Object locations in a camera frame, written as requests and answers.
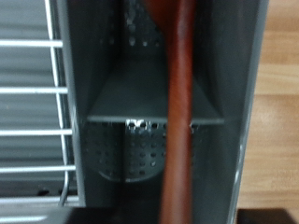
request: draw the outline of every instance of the gray metal surface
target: gray metal surface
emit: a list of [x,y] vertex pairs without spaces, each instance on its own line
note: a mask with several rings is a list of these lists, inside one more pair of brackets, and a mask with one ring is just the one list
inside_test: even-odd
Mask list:
[[44,1],[1,0],[0,39],[48,39]]
[[[193,142],[205,141],[195,147],[198,154],[194,154],[196,159],[193,161],[197,170],[193,173],[193,222],[232,223],[267,0],[200,0],[197,4],[193,122],[200,124],[200,128],[194,133]],[[162,41],[161,45],[159,40],[155,42],[161,34],[141,1],[126,0],[123,4],[119,1],[82,1],[77,5],[69,4],[68,13],[72,43],[69,50],[73,52],[74,84],[82,127],[86,118],[88,122],[119,122],[122,125],[128,119],[165,123],[167,71],[164,47]],[[85,136],[88,129],[82,130]],[[139,137],[139,131],[132,136]],[[123,131],[123,156],[127,149],[132,151],[129,140],[132,136],[129,130]],[[140,158],[143,149],[136,148],[139,157],[126,158],[124,171],[133,160],[136,164],[142,160],[150,164],[152,140],[149,138],[145,143],[148,148],[144,159]],[[153,191],[159,192],[161,176],[157,172],[157,175],[146,178],[147,172],[143,171],[139,165],[131,176],[132,180],[139,181],[123,181],[129,192],[128,201],[123,202],[118,183],[113,184],[94,169],[83,169],[86,204],[116,206],[121,200],[124,209],[130,213],[141,214],[142,209],[148,209],[157,215],[158,203],[152,203],[148,208],[141,204],[150,204],[149,195]],[[124,222],[145,223],[140,218],[132,214],[130,221]]]
[[[192,122],[222,124],[223,118],[193,82]],[[167,68],[156,60],[117,63],[88,116],[88,121],[125,122],[146,119],[166,122]]]

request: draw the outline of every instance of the hole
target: hole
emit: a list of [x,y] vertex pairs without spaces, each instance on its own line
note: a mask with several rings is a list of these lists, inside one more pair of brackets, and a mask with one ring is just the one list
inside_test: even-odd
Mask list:
[[155,46],[158,48],[158,47],[160,47],[160,41],[159,40],[156,40],[155,41]]
[[140,128],[145,128],[145,127],[147,127],[146,122],[142,122],[142,123],[140,124]]
[[141,157],[141,158],[144,158],[145,156],[146,156],[146,153],[144,153],[144,152],[141,152],[141,153],[140,153],[140,157]]
[[198,125],[197,125],[197,124],[193,124],[191,127],[192,127],[193,129],[195,129],[195,130],[198,129]]
[[140,146],[141,146],[142,148],[145,148],[146,145],[147,145],[146,143],[141,143],[141,144],[140,144]]
[[151,128],[152,129],[157,129],[158,128],[158,124],[157,123],[152,123],[151,124]]
[[130,123],[129,123],[129,127],[130,127],[130,128],[134,128],[134,127],[135,127],[135,124],[132,123],[132,122],[130,122]]
[[37,196],[46,196],[50,194],[50,191],[48,189],[40,189],[37,193]]
[[129,43],[130,43],[130,46],[134,46],[134,45],[135,45],[135,42],[136,42],[135,38],[134,38],[133,36],[130,36],[130,37],[129,37]]

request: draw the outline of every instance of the metal shelf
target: metal shelf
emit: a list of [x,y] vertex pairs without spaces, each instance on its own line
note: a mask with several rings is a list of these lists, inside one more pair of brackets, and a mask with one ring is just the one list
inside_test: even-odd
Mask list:
[[[28,12],[22,12],[22,4],[21,1],[18,3],[18,1],[14,1],[9,3],[7,1],[8,5],[11,6],[8,7],[8,10],[19,10],[21,13],[28,13],[31,9],[24,7],[24,9],[28,10]],[[36,4],[38,5],[37,8],[40,8],[40,1],[35,1],[35,2],[31,2],[32,5]],[[69,160],[69,155],[72,154],[71,152],[71,146],[68,145],[66,143],[67,139],[66,137],[70,136],[72,137],[73,131],[72,131],[72,127],[70,127],[70,124],[68,124],[65,120],[65,116],[68,117],[67,113],[68,111],[65,110],[64,108],[67,107],[67,96],[68,96],[68,88],[65,86],[64,84],[64,74],[62,74],[62,70],[59,68],[59,63],[63,64],[62,62],[62,58],[58,57],[58,51],[57,50],[62,50],[62,47],[64,46],[64,43],[61,39],[57,38],[56,36],[56,24],[54,24],[53,22],[56,20],[56,18],[54,18],[56,15],[54,15],[52,12],[54,10],[54,6],[51,5],[52,2],[50,0],[45,0],[44,1],[44,12],[38,12],[35,15],[38,16],[38,18],[35,18],[35,16],[31,16],[31,20],[32,23],[35,25],[35,28],[38,27],[38,29],[40,29],[40,25],[37,25],[38,22],[36,22],[36,19],[40,19],[39,17],[44,17],[44,19],[42,19],[43,22],[45,22],[44,27],[42,32],[36,32],[38,34],[38,36],[36,38],[33,39],[23,39],[22,34],[26,34],[26,26],[23,25],[23,27],[21,27],[21,31],[17,31],[15,29],[8,29],[5,28],[5,31],[3,32],[4,34],[4,38],[1,36],[0,37],[0,49],[5,48],[6,52],[8,52],[8,60],[12,61],[10,63],[6,63],[4,64],[4,70],[1,71],[3,72],[4,76],[7,77],[8,75],[10,75],[10,73],[14,73],[18,76],[16,76],[16,78],[23,76],[23,74],[25,74],[27,76],[28,72],[30,72],[31,70],[34,72],[38,72],[38,73],[45,73],[45,71],[48,72],[48,68],[44,69],[45,71],[41,71],[39,67],[42,67],[43,65],[46,64],[46,62],[43,62],[40,66],[39,64],[37,64],[39,67],[37,67],[36,69],[36,65],[33,64],[33,62],[38,58],[38,55],[41,55],[40,53],[37,53],[35,51],[32,51],[34,54],[30,54],[29,55],[29,59],[28,61],[25,62],[21,62],[20,61],[20,57],[24,57],[26,52],[31,52],[29,49],[41,49],[44,50],[42,51],[42,54],[45,54],[45,50],[49,51],[49,58],[45,58],[47,60],[50,61],[50,71],[52,73],[52,82],[53,85],[51,84],[50,86],[32,86],[32,87],[23,87],[23,86],[16,86],[13,82],[11,82],[11,85],[9,85],[9,82],[4,82],[4,84],[2,84],[0,82],[0,95],[3,95],[3,105],[6,105],[6,108],[2,108],[2,113],[3,113],[3,119],[5,119],[5,116],[9,116],[9,119],[6,119],[6,124],[8,124],[10,122],[10,120],[13,120],[13,117],[17,116],[19,118],[19,124],[21,125],[8,125],[7,128],[0,130],[0,138],[2,139],[6,139],[4,141],[3,144],[3,149],[7,150],[7,148],[18,148],[18,147],[8,147],[8,143],[10,143],[10,145],[12,146],[14,144],[14,141],[8,141],[7,138],[9,137],[13,137],[14,139],[16,139],[15,144],[20,144],[20,140],[18,140],[18,138],[29,138],[29,137],[34,137],[34,138],[41,138],[42,136],[45,136],[48,138],[50,136],[59,136],[60,138],[60,148],[61,148],[61,153],[62,153],[62,157],[61,160],[63,162],[63,165],[58,165],[58,163],[55,161],[52,164],[48,164],[46,165],[42,165],[42,166],[36,166],[35,162],[32,163],[32,165],[29,166],[18,166],[18,155],[16,155],[16,161],[14,160],[7,160],[6,162],[4,162],[3,164],[5,165],[5,167],[0,167],[0,178],[3,177],[2,181],[6,181],[6,176],[7,175],[29,175],[29,174],[37,174],[37,173],[60,173],[63,172],[64,173],[64,183],[62,185],[62,193],[59,197],[57,196],[51,196],[51,197],[40,197],[40,196],[35,196],[33,195],[32,197],[6,197],[6,198],[0,198],[0,204],[1,206],[7,207],[7,206],[20,206],[20,205],[37,205],[38,206],[49,206],[50,204],[54,204],[56,203],[59,205],[64,205],[65,203],[67,204],[78,204],[78,196],[67,196],[68,194],[68,188],[70,185],[70,181],[71,181],[71,176],[70,176],[70,172],[76,172],[76,166],[75,164],[72,164],[71,160]],[[9,13],[5,13],[3,14],[2,17],[5,17],[4,20],[7,20],[7,22],[11,21],[11,16]],[[14,18],[12,20],[12,22],[19,24],[20,21],[18,21],[18,19]],[[32,29],[34,29],[33,27],[31,27],[30,25],[27,26],[27,28],[29,29],[29,33],[32,34],[34,31]],[[41,36],[43,36],[45,34],[45,29],[48,31],[48,39],[40,39],[39,35],[42,34]],[[10,34],[18,34],[18,36],[12,37],[10,36]],[[20,70],[19,68],[26,68],[28,69],[28,71],[25,70]],[[35,79],[34,76],[27,78],[28,79],[28,84],[30,84],[30,80],[32,79],[34,83]],[[47,95],[52,95],[53,97],[55,97],[55,104],[56,104],[56,110],[51,110],[49,111],[48,109],[50,107],[53,107],[53,105],[50,105],[50,98],[47,98]],[[56,113],[56,120],[54,119],[49,119],[50,122],[57,122],[58,123],[58,127],[54,128],[53,127],[48,127],[47,125],[45,125],[44,123],[44,127],[42,127],[43,122],[42,119],[41,121],[35,122],[34,120],[36,118],[34,118],[34,115],[37,115],[38,113],[32,113],[30,115],[30,111],[32,111],[32,109],[34,108],[39,108],[40,111],[48,111],[47,113],[42,112],[40,114],[41,118],[44,116],[46,119],[46,116],[49,113]],[[32,118],[28,119],[28,122],[22,122],[23,119],[27,119],[30,116],[32,116]],[[52,149],[52,147],[57,147],[56,144],[51,144],[49,145],[49,141],[47,142],[49,149]],[[30,154],[31,151],[35,151],[35,150],[31,150],[30,148],[24,147],[23,150],[28,150],[28,153]],[[1,214],[0,216],[0,223],[12,223],[12,222],[34,222],[34,221],[39,221],[44,219],[44,216],[26,216],[23,214],[20,216],[5,216],[5,214]]]
[[[88,121],[125,122],[127,119],[146,119],[166,122],[166,65],[140,60],[121,62],[114,67],[93,105]],[[192,122],[224,122],[196,80],[193,82]]]

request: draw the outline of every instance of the wooden spoon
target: wooden spoon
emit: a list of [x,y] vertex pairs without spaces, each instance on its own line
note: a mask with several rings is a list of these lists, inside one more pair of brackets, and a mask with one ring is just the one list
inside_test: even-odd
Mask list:
[[192,36],[196,0],[144,0],[161,29],[169,71],[161,224],[192,223]]

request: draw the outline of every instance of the wooden surface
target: wooden surface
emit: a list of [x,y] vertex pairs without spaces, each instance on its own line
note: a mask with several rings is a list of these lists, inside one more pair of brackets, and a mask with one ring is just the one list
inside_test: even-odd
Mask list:
[[299,0],[270,0],[238,207],[299,220]]

